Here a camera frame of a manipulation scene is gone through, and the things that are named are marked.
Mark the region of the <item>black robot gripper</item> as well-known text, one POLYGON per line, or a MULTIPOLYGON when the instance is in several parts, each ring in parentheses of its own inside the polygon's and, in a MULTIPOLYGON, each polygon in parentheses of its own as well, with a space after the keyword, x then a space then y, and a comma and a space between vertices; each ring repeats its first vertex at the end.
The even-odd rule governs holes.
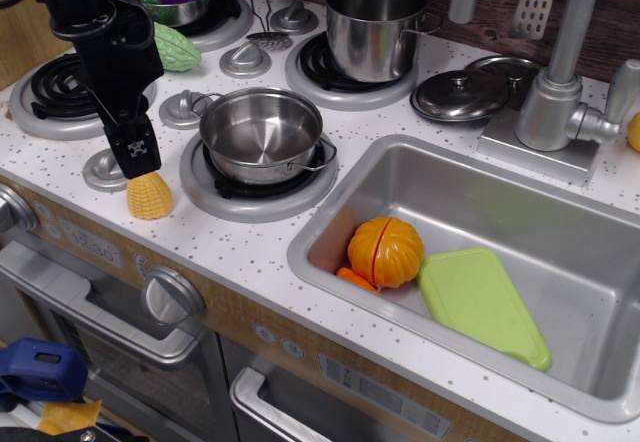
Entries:
POLYGON ((80 58, 87 89, 126 179, 155 172, 161 157, 146 115, 144 90, 163 74, 154 23, 134 0, 102 0, 95 12, 87 2, 66 4, 51 17, 56 36, 70 41, 80 58))

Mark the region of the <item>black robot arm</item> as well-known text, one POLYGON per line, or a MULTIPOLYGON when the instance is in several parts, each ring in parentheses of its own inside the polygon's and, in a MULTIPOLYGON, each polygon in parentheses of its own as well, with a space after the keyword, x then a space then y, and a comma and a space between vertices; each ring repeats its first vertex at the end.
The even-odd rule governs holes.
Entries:
MULTIPOLYGON (((3 0, 1 6, 21 1, 3 0)), ((48 9, 52 33, 75 48, 81 82, 123 175, 134 179, 159 170, 144 91, 164 69, 148 11, 135 0, 37 1, 48 9)))

